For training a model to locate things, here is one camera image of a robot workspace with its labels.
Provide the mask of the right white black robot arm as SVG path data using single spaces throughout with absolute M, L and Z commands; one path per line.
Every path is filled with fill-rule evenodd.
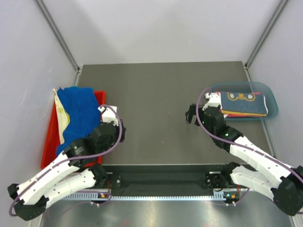
M 186 122 L 193 122 L 212 138 L 214 144 L 240 158 L 253 169 L 229 163 L 221 171 L 226 187 L 235 184 L 252 189 L 270 199 L 289 216 L 303 212 L 303 167 L 292 167 L 255 146 L 243 133 L 229 126 L 218 107 L 191 104 L 185 113 Z

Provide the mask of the pink towel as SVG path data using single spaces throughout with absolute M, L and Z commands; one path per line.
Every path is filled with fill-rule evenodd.
M 268 114 L 268 111 L 252 111 L 252 110 L 224 110 L 220 109 L 223 114 L 226 114 L 228 117 L 265 117 Z

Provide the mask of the yellow hello towel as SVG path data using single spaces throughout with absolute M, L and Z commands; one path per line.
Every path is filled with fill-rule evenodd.
M 218 92 L 221 97 L 221 109 L 268 111 L 266 98 L 261 93 Z

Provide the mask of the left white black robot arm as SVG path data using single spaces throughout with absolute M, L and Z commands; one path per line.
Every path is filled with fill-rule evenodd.
M 106 170 L 95 160 L 111 152 L 124 138 L 125 127 L 119 120 L 117 123 L 101 122 L 89 136 L 71 142 L 34 177 L 8 187 L 13 199 L 10 216 L 29 221 L 66 196 L 105 186 Z

